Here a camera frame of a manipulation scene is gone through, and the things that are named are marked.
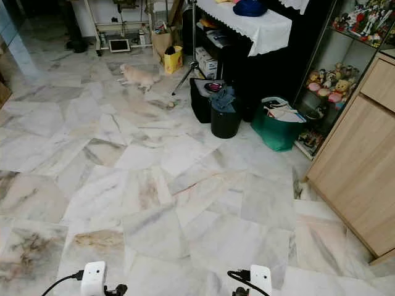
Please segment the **white framed tablet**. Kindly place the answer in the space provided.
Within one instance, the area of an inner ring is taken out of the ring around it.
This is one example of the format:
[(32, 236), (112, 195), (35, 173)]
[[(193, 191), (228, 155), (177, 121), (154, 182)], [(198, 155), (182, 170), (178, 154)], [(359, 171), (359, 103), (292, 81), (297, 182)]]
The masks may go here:
[(110, 52), (129, 52), (131, 45), (129, 39), (108, 39), (108, 50)]

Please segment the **white papers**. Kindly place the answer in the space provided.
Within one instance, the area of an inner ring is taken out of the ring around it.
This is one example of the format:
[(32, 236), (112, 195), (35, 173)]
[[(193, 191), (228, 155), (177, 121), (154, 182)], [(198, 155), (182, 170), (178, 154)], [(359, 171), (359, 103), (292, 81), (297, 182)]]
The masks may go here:
[(306, 122), (307, 119), (298, 110), (291, 107), (287, 102), (268, 101), (264, 104), (266, 115), (272, 119), (282, 122)]

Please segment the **dark blue cap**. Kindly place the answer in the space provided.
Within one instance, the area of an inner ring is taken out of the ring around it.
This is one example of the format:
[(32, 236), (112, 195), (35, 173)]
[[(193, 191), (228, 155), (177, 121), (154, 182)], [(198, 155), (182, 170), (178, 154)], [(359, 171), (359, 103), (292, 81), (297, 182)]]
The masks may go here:
[(260, 17), (268, 11), (268, 8), (259, 0), (237, 0), (232, 10), (237, 16)]

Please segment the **brown wooden furniture corner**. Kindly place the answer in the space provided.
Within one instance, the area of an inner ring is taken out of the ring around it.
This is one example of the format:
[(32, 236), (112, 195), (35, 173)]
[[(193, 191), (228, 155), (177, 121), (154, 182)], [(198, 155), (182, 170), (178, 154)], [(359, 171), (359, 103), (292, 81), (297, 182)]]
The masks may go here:
[(3, 107), (12, 95), (11, 89), (5, 83), (0, 82), (0, 107)]

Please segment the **black square box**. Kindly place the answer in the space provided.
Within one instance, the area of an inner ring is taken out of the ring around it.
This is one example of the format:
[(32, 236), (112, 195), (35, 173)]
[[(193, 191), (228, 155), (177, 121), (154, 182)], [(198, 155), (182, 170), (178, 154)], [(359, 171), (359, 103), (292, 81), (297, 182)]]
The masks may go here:
[(214, 95), (209, 91), (206, 91), (204, 84), (209, 82), (222, 83), (225, 86), (224, 80), (205, 80), (192, 77), (189, 80), (190, 84), (190, 105), (194, 111), (194, 115), (198, 121), (203, 124), (210, 123), (210, 96)]

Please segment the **white cardboard box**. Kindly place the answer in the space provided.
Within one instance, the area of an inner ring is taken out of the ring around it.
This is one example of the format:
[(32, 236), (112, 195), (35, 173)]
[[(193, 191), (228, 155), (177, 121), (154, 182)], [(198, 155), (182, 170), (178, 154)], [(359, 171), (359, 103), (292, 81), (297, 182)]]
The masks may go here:
[(194, 53), (198, 67), (205, 79), (218, 79), (220, 75), (220, 61), (212, 57), (209, 51), (203, 47), (196, 47)]

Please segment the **grey blue cloth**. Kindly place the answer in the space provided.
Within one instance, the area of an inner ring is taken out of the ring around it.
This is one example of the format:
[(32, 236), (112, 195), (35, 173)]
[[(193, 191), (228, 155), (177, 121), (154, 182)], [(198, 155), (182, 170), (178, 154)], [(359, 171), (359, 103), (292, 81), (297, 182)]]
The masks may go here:
[(210, 96), (212, 109), (220, 113), (236, 113), (234, 102), (235, 90), (231, 86), (223, 87), (217, 93)]

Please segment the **white lace tablecloth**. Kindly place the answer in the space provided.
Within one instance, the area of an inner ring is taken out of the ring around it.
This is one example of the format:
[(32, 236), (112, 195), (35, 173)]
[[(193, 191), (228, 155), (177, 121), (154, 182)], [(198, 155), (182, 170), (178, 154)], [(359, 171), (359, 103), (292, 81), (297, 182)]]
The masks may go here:
[(234, 3), (196, 0), (197, 7), (221, 23), (251, 40), (249, 57), (267, 54), (288, 47), (293, 22), (270, 9), (258, 17), (235, 14)]

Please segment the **yellow paper bag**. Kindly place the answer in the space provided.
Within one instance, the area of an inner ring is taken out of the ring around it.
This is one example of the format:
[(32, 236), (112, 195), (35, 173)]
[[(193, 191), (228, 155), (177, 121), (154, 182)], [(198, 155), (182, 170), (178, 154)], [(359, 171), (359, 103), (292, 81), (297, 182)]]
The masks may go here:
[(164, 51), (162, 56), (164, 71), (167, 75), (172, 75), (183, 65), (183, 48), (181, 46), (170, 46)]

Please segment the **small cream dog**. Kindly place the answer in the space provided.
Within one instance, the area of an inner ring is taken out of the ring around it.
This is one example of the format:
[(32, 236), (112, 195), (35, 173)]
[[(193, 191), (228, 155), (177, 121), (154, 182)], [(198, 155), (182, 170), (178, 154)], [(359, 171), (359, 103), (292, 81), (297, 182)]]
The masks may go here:
[(127, 63), (122, 63), (119, 65), (119, 70), (122, 74), (122, 78), (118, 79), (119, 84), (122, 86), (135, 84), (136, 87), (142, 91), (150, 91), (151, 87), (161, 80), (160, 75), (153, 72), (140, 70), (140, 68), (133, 67)]

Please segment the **brown teddy bear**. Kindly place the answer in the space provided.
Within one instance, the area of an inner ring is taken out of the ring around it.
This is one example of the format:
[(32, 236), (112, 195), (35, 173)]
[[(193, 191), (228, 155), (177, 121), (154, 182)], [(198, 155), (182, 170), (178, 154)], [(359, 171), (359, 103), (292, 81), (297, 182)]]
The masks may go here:
[(346, 94), (348, 90), (350, 90), (352, 86), (351, 81), (347, 81), (345, 79), (341, 79), (336, 82), (334, 86), (334, 90), (328, 96), (328, 100), (330, 102), (343, 102), (346, 99)]

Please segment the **black stand base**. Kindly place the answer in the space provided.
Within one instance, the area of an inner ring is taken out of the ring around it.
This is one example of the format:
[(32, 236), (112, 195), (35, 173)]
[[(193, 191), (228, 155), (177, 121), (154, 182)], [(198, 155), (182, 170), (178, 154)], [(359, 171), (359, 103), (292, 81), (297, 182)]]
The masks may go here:
[(74, 53), (82, 53), (87, 50), (88, 43), (82, 37), (81, 28), (77, 23), (77, 16), (74, 12), (71, 0), (56, 0), (59, 6), (59, 12), (67, 28), (69, 40), (67, 41), (67, 49), (71, 49)]

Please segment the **green shopping bag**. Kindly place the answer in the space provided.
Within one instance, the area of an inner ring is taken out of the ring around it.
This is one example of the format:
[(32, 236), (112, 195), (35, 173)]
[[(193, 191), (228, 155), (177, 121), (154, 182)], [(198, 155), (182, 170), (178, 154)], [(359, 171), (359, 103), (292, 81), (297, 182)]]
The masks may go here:
[(253, 130), (262, 138), (269, 149), (275, 152), (291, 150), (306, 122), (282, 122), (268, 117), (264, 110), (264, 104), (268, 101), (280, 102), (281, 104), (287, 102), (288, 104), (288, 101), (276, 96), (262, 99), (254, 113)]

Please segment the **black table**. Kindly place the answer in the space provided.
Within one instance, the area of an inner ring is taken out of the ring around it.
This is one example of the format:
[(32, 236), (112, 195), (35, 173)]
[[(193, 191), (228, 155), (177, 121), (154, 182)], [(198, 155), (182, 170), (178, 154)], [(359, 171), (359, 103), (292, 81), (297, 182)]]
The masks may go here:
[(293, 102), (307, 75), (331, 0), (259, 0), (293, 22), (288, 47), (249, 57), (252, 42), (196, 5), (197, 47), (220, 61), (219, 79), (235, 90), (235, 107), (251, 121), (259, 102), (277, 96)]

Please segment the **black round bin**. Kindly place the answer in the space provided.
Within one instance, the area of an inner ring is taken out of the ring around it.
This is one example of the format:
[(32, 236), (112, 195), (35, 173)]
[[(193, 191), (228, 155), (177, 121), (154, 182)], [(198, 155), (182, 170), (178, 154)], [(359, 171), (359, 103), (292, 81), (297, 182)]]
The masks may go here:
[(219, 111), (212, 107), (210, 111), (210, 130), (220, 139), (229, 139), (237, 135), (242, 117), (236, 112)]

